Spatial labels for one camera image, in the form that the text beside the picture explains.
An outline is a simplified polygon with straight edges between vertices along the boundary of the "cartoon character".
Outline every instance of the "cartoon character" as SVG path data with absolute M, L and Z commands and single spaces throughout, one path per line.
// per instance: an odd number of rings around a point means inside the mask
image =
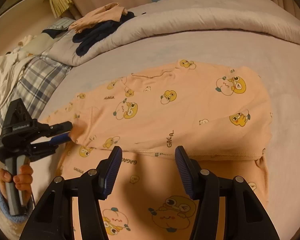
M 107 86 L 107 89 L 112 89 L 112 88 L 114 88 L 116 82 L 117 82 L 117 81 L 111 81 L 111 83 Z
M 86 94 L 84 93 L 80 93 L 79 95 L 77 95 L 77 100 L 84 99 L 84 98 L 86 98 Z
M 180 61 L 180 66 L 181 67 L 185 67 L 185 68 L 189 68 L 189 69 L 195 69 L 196 64 L 194 64 L 193 61 L 187 61 L 185 59 Z
M 73 103 L 70 102 L 69 106 L 66 107 L 66 112 L 70 112 L 72 110 L 72 108 L 73 108 Z
M 243 113 L 237 113 L 234 115 L 229 116 L 231 123 L 234 125 L 240 125 L 241 127 L 244 127 L 246 125 L 246 122 L 250 120 L 250 114 L 248 111 L 247 115 L 244 115 Z
M 113 224 L 110 223 L 110 219 L 106 217 L 102 217 L 103 224 L 105 225 L 106 232 L 108 235 L 114 236 L 119 233 L 120 230 L 122 230 L 122 227 L 116 227 Z
M 257 185 L 254 182 L 249 182 L 248 184 L 253 191 L 255 191 L 257 189 Z
M 134 91 L 132 89 L 129 89 L 129 88 L 125 88 L 124 91 L 126 92 L 126 97 L 133 97 L 134 95 Z
M 109 149 L 113 144 L 116 144 L 119 140 L 120 140 L 120 136 L 110 137 L 103 144 L 103 147 Z
M 209 122 L 208 119 L 203 119 L 199 121 L 199 125 Z
M 132 184 L 135 184 L 135 183 L 137 183 L 138 181 L 139 181 L 139 176 L 137 176 L 137 175 L 132 175 L 131 177 L 130 177 L 130 183 L 132 183 Z
M 125 98 L 124 101 L 120 102 L 113 112 L 113 115 L 118 119 L 121 120 L 123 118 L 130 119 L 137 114 L 138 105 L 137 103 L 129 103 Z
M 234 76 L 227 79 L 227 77 L 219 78 L 216 82 L 216 90 L 226 96 L 233 93 L 242 94 L 246 91 L 246 83 L 241 77 Z
M 171 101 L 176 100 L 177 98 L 177 93 L 173 90 L 169 91 L 165 91 L 165 93 L 161 96 L 161 104 L 165 105 Z
M 196 205 L 189 198 L 171 196 L 157 210 L 153 208 L 148 210 L 151 212 L 152 220 L 157 226 L 174 233 L 177 229 L 186 229 L 190 225 L 189 217 L 194 215 Z
M 111 209 L 105 209 L 103 210 L 102 215 L 102 220 L 108 235 L 116 235 L 124 228 L 131 231 L 128 226 L 128 218 L 125 214 L 119 212 L 117 208 L 113 207 Z
M 81 157 L 88 157 L 92 151 L 92 148 L 86 148 L 84 146 L 81 146 L 79 149 L 79 154 Z

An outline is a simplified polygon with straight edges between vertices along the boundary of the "gripper handle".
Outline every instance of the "gripper handle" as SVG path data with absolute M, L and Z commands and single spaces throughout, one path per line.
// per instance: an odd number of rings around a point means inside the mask
M 20 167 L 29 164 L 30 160 L 27 156 L 21 155 L 6 159 L 6 170 L 11 174 L 11 182 L 6 182 L 6 191 L 9 205 L 9 212 L 12 216 L 23 215 L 26 212 L 25 192 L 16 189 L 13 177 L 20 173 Z

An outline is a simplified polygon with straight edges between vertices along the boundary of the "plaid fabric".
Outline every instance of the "plaid fabric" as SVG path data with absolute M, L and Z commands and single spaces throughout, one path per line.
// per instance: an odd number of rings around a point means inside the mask
M 11 101 L 21 98 L 32 118 L 38 118 L 51 95 L 62 82 L 71 66 L 41 55 L 26 66 L 23 77 L 15 85 L 7 102 L 0 109 L 0 134 Z
M 62 17 L 60 20 L 57 20 L 53 25 L 45 28 L 45 30 L 67 30 L 71 23 L 75 22 L 75 20 L 70 19 L 68 17 Z

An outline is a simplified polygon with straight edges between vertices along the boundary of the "wall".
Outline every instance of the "wall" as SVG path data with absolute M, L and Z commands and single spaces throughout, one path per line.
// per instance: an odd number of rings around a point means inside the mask
M 0 55 L 26 35 L 36 35 L 56 21 L 48 0 L 23 0 L 0 16 Z

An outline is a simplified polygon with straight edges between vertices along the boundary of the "pink clothing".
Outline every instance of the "pink clothing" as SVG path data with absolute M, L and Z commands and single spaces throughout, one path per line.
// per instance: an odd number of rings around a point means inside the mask
M 46 119 L 64 121 L 73 122 L 75 142 L 58 166 L 65 179 L 96 168 L 115 145 L 123 150 L 113 192 L 100 201 L 110 239 L 189 239 L 198 203 L 183 189 L 174 160 L 178 145 L 219 177 L 244 177 L 267 204 L 271 104 L 261 78 L 247 67 L 180 60 L 147 69 L 80 93 Z M 73 207 L 80 240 L 76 199 Z M 223 224 L 221 218 L 218 240 Z
M 84 17 L 72 23 L 69 26 L 69 30 L 75 30 L 76 33 L 81 33 L 84 29 L 92 28 L 100 22 L 108 20 L 119 22 L 121 15 L 127 15 L 127 13 L 127 10 L 119 6 L 119 3 L 109 3 L 87 13 Z
M 86 147 L 197 160 L 258 160 L 271 138 L 271 104 L 247 67 L 181 60 L 80 93 L 49 123 L 71 121 Z

